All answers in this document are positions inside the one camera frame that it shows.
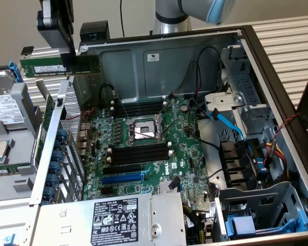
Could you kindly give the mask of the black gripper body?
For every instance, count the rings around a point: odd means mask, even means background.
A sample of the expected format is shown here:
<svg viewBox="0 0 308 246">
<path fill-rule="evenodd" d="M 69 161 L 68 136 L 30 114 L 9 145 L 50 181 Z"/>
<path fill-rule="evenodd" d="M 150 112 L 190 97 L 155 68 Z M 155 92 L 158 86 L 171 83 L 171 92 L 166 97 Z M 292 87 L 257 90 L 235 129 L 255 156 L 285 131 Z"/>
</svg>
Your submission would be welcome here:
<svg viewBox="0 0 308 246">
<path fill-rule="evenodd" d="M 40 1 L 37 29 L 52 48 L 73 48 L 73 1 Z"/>
</svg>

